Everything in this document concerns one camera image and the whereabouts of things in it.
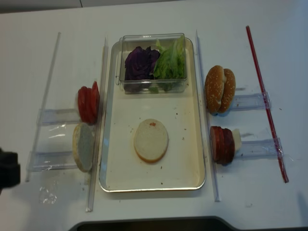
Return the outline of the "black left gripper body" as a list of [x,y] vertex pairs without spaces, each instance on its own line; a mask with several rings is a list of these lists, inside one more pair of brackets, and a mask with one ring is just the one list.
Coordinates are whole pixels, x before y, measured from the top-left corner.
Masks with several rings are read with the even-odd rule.
[[0,192],[21,182],[21,166],[18,154],[0,149]]

